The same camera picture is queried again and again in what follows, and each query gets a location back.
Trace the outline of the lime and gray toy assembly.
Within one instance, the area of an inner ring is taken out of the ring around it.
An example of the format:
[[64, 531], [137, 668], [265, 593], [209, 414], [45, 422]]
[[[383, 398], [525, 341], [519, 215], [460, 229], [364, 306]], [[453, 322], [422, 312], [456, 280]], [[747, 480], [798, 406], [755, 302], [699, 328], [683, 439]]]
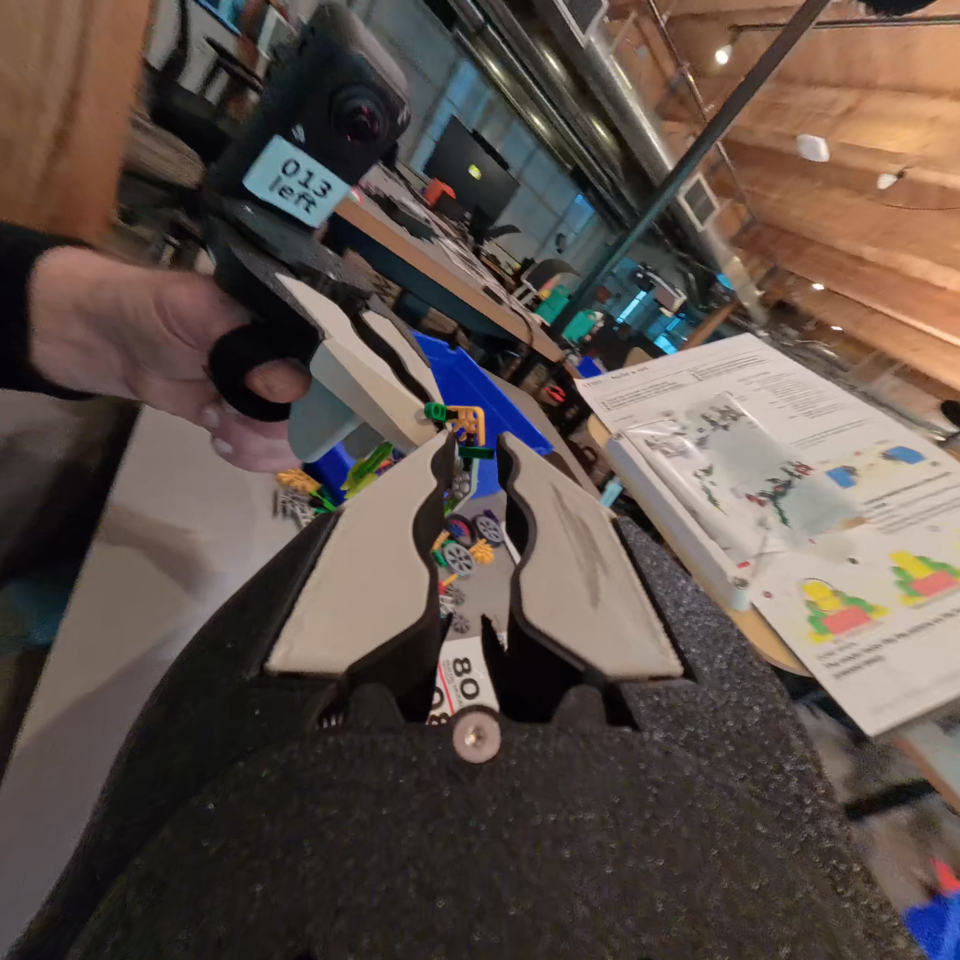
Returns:
[[[479, 486], [480, 464], [485, 461], [467, 461], [458, 456], [458, 445], [470, 447], [489, 447], [486, 442], [486, 415], [482, 408], [466, 405], [445, 405], [451, 415], [446, 423], [433, 426], [451, 433], [457, 441], [456, 464], [453, 479], [444, 494], [443, 511], [448, 517], [457, 512], [472, 499]], [[383, 441], [365, 458], [354, 462], [340, 486], [345, 499], [351, 499], [376, 482], [378, 477], [404, 459], [405, 454], [398, 451], [389, 441]]]

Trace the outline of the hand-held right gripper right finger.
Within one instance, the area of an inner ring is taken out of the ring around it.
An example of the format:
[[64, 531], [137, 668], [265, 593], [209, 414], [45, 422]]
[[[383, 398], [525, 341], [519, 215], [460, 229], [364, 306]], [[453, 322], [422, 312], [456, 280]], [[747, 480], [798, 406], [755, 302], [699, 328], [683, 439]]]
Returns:
[[513, 434], [498, 437], [496, 462], [516, 554], [508, 651], [548, 651], [612, 682], [682, 677], [613, 513]]

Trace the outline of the blue plastic bin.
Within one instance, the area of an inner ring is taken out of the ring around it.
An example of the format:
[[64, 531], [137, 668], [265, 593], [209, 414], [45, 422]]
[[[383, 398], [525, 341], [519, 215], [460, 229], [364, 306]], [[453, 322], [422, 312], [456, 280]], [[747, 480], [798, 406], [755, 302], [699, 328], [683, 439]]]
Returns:
[[903, 922], [927, 958], [959, 959], [959, 892], [907, 909]]
[[[413, 337], [431, 365], [442, 403], [476, 406], [484, 411], [489, 449], [496, 448], [500, 434], [510, 433], [541, 456], [553, 452], [553, 444], [466, 351], [461, 347], [453, 349], [446, 342], [417, 331]], [[327, 489], [335, 504], [341, 504], [346, 496], [342, 484], [353, 465], [354, 458], [339, 443], [317, 461], [302, 467]]]

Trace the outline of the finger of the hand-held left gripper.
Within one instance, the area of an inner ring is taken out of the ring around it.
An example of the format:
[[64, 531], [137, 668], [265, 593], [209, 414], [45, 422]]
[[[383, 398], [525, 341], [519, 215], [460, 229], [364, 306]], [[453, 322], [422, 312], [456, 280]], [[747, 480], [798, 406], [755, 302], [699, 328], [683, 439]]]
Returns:
[[420, 405], [442, 401], [432, 367], [403, 322], [362, 309], [360, 340], [386, 371], [385, 376]]
[[361, 425], [403, 452], [432, 440], [438, 427], [426, 418], [425, 405], [390, 381], [360, 340], [362, 309], [399, 321], [364, 278], [351, 277], [326, 294], [285, 273], [277, 279], [318, 333], [308, 362], [310, 388], [292, 404], [287, 422], [291, 450], [329, 452]]

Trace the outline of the teal green container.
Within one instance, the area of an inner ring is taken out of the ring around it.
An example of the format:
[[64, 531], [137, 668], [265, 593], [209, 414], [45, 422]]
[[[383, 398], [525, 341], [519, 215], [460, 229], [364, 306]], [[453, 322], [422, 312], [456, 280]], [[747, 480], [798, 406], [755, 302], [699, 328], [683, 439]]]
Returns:
[[[564, 284], [556, 285], [543, 299], [539, 306], [534, 309], [534, 315], [541, 318], [547, 327], [554, 327], [557, 318], [566, 308], [570, 300], [570, 290]], [[561, 331], [561, 337], [570, 344], [576, 344], [589, 336], [596, 325], [602, 323], [604, 319], [603, 312], [600, 310], [582, 309], [579, 311]]]

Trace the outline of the black computer monitor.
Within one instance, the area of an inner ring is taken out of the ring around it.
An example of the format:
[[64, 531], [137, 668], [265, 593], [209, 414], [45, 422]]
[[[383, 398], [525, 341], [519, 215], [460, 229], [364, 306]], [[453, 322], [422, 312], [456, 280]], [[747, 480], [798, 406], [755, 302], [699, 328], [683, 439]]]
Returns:
[[434, 149], [423, 164], [428, 180], [438, 180], [453, 190], [466, 213], [476, 209], [497, 222], [517, 194], [520, 183], [496, 152], [455, 116], [446, 122]]

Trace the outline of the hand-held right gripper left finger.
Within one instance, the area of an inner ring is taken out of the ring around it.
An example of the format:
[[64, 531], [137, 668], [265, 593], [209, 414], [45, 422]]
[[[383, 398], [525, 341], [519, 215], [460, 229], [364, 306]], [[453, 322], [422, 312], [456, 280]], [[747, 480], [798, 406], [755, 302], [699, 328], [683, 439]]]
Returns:
[[428, 618], [456, 447], [437, 434], [338, 511], [267, 672], [342, 676]]

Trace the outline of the wooden panel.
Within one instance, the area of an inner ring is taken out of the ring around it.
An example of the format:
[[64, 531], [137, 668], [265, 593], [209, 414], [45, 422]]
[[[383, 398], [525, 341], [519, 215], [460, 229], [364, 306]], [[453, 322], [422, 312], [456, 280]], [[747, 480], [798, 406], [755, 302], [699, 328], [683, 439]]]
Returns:
[[106, 235], [154, 6], [1, 3], [2, 220]]

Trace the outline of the white paper sign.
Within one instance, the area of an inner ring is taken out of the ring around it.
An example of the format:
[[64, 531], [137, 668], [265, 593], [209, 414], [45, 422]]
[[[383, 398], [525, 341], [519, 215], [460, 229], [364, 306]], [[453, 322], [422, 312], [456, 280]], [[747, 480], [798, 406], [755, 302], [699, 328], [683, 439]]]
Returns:
[[774, 560], [752, 606], [869, 736], [958, 701], [958, 461], [750, 334], [579, 379], [613, 435], [722, 392], [850, 494], [865, 524]]

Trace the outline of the brown background table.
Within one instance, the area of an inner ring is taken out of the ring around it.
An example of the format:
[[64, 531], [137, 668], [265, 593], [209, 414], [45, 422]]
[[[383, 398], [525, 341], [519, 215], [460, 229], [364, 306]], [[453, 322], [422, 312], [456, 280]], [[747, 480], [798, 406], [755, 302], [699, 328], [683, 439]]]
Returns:
[[435, 243], [414, 238], [375, 204], [342, 201], [326, 224], [324, 238], [361, 258], [402, 291], [475, 333], [522, 342], [546, 363], [564, 353], [529, 315], [497, 301]]

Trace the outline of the silver ventilation duct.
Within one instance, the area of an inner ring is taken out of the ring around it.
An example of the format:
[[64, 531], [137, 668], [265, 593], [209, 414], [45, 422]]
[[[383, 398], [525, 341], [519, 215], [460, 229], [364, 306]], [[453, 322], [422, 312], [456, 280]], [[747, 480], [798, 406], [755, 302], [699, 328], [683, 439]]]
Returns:
[[661, 78], [630, 14], [617, 30], [608, 2], [451, 2], [454, 34], [497, 89], [529, 119], [542, 115], [546, 144], [586, 179], [601, 210], [623, 227], [606, 273], [652, 247], [636, 232], [678, 156], [644, 81]]

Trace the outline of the person's left hand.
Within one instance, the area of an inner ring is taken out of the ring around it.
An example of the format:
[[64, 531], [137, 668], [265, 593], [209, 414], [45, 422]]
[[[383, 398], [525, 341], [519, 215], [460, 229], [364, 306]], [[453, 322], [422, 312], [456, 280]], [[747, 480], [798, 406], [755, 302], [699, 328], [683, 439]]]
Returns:
[[49, 382], [201, 427], [237, 469], [276, 474], [297, 466], [285, 423], [239, 414], [210, 380], [214, 345], [251, 320], [210, 277], [62, 246], [35, 263], [29, 307], [30, 360]]

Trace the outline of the black steel pole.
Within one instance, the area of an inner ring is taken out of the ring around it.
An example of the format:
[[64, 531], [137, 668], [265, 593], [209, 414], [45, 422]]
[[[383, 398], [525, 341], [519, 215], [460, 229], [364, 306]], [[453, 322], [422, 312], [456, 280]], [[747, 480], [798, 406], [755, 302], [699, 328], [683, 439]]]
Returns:
[[627, 255], [631, 246], [639, 241], [656, 223], [666, 208], [677, 200], [681, 188], [687, 186], [688, 181], [705, 156], [720, 143], [738, 115], [776, 72], [782, 61], [813, 27], [829, 5], [829, 1], [805, 1], [796, 9], [791, 18], [781, 26], [778, 36], [756, 63], [750, 67], [750, 70], [712, 118], [705, 123], [702, 131], [678, 160], [675, 167], [656, 186], [654, 194], [631, 231], [623, 236], [623, 239], [606, 257], [606, 260], [593, 268], [582, 281], [576, 293], [571, 294], [567, 305], [558, 315], [554, 334], [559, 335], [561, 326], [572, 320], [575, 314], [587, 305], [587, 301], [591, 299], [594, 292], [594, 286], [606, 279], [611, 270], [617, 266], [618, 261]]

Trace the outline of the printed plastic toy bag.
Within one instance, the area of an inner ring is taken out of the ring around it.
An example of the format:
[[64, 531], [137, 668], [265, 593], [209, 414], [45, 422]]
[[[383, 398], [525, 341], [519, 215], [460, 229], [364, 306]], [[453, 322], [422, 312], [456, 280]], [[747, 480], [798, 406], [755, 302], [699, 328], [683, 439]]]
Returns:
[[447, 724], [464, 710], [484, 708], [499, 712], [482, 636], [455, 636], [443, 642], [437, 664], [433, 699], [426, 724]]

